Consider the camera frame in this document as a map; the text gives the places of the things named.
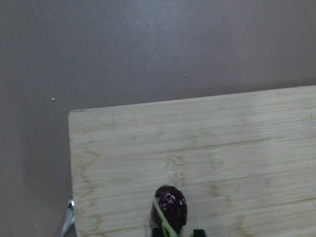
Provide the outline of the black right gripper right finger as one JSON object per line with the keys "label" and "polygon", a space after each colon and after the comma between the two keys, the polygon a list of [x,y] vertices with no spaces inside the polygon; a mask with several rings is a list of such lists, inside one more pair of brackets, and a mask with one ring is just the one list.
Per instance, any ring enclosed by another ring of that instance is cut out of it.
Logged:
{"label": "black right gripper right finger", "polygon": [[206,237],[206,232],[203,229],[194,229],[193,237]]}

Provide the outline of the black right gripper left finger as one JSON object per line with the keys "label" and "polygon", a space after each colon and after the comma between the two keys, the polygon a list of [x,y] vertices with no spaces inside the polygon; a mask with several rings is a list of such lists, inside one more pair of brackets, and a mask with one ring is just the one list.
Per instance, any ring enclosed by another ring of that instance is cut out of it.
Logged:
{"label": "black right gripper left finger", "polygon": [[152,229],[152,237],[172,237],[173,229],[167,227],[155,227]]}

